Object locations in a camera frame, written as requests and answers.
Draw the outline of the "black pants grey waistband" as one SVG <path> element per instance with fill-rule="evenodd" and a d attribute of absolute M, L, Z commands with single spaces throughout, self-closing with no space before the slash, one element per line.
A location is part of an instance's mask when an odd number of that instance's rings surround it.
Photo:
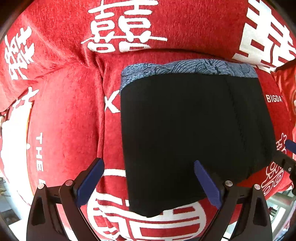
<path fill-rule="evenodd" d="M 276 152 L 258 75 L 248 64 L 127 66 L 120 107 L 129 209 L 145 217 L 206 197 L 196 161 L 220 182 L 240 183 Z"/>

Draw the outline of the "red embroidered satin pillow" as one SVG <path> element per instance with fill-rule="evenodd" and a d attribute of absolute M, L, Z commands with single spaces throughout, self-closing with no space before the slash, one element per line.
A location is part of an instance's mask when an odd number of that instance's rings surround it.
<path fill-rule="evenodd" d="M 283 96 L 293 125 L 295 125 L 295 62 L 295 59 L 289 61 L 271 73 Z"/>

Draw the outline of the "red sofa cover white characters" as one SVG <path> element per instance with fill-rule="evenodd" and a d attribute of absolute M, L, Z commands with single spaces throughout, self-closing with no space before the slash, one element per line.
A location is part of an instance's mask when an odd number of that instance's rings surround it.
<path fill-rule="evenodd" d="M 252 66 L 276 151 L 295 125 L 271 73 L 295 59 L 295 23 L 276 1 L 1 1 L 1 173 L 24 203 L 25 240 L 273 240 L 267 201 L 293 188 L 273 159 L 240 183 L 159 215 L 130 211 L 121 132 L 127 66 L 215 59 Z M 104 173 L 78 208 L 74 180 Z"/>

